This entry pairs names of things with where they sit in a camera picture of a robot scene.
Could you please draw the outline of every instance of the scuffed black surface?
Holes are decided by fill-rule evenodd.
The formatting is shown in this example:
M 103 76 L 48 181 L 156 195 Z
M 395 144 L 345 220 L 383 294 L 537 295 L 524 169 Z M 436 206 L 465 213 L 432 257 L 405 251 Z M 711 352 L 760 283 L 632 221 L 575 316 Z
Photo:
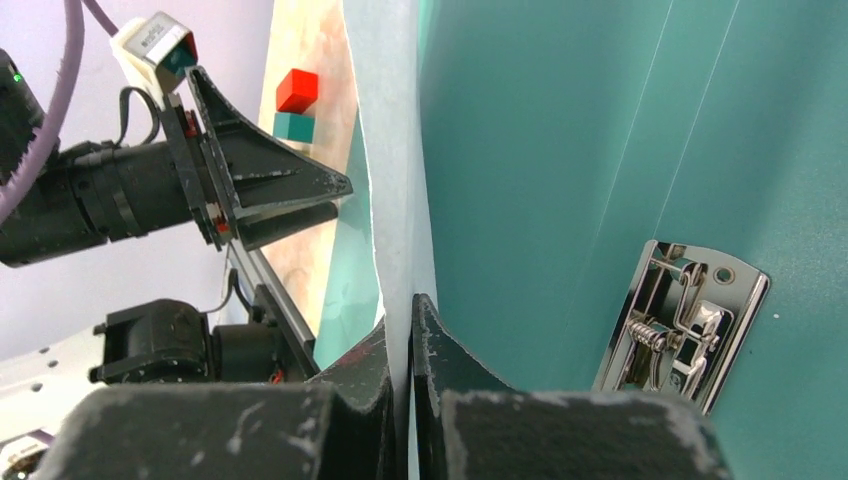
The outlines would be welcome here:
M 446 478 L 441 397 L 446 390 L 514 391 L 472 357 L 445 329 L 427 295 L 412 300 L 412 356 L 421 478 Z
M 392 415 L 380 325 L 310 383 L 102 389 L 71 414 L 39 478 L 394 480 L 406 472 Z
M 344 399 L 334 418 L 349 423 L 331 426 L 328 451 L 344 451 L 353 464 L 330 463 L 326 478 L 404 478 L 398 467 L 393 418 L 393 393 L 386 353 L 385 324 L 380 324 L 336 363 L 313 377 L 311 384 L 333 385 Z
M 446 392 L 448 478 L 727 479 L 707 420 L 640 393 Z
M 319 385 L 102 389 L 72 413 L 38 478 L 321 478 L 335 401 Z

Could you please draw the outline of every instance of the teal wall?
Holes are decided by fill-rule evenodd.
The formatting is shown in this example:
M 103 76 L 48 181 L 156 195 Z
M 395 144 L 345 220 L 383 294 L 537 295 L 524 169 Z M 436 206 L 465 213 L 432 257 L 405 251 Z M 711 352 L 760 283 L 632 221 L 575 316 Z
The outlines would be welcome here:
M 357 114 L 347 170 L 354 195 L 342 201 L 324 295 L 315 361 L 327 368 L 374 328 L 380 289 L 371 241 L 371 199 L 365 143 Z
M 739 478 L 843 478 L 848 3 L 421 9 L 451 330 L 519 387 L 585 390 L 645 241 L 731 253 L 772 290 L 712 416 L 725 454 Z

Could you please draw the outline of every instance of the chrome latch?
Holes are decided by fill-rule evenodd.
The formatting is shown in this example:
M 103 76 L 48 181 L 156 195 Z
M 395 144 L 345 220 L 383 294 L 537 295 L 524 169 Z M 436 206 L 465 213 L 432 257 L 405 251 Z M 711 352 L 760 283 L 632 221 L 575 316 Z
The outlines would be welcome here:
M 594 389 L 682 395 L 708 415 L 768 284 L 725 253 L 648 242 Z

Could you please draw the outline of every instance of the black cylindrical actuator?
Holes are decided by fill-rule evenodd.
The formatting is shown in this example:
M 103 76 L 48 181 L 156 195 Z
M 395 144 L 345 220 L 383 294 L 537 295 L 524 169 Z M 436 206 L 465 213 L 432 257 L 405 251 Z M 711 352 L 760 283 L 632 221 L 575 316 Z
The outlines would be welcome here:
M 264 383 L 277 369 L 274 329 L 262 323 L 219 325 L 212 330 L 212 357 L 220 382 Z

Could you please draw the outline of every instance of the paper sheet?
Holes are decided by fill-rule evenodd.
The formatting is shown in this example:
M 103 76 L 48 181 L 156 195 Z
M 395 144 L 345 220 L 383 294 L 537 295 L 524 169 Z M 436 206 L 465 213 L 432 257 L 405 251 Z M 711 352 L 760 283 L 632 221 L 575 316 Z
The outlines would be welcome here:
M 404 425 L 412 295 L 436 299 L 418 113 L 418 2 L 345 0 L 344 14 L 371 176 L 395 420 Z

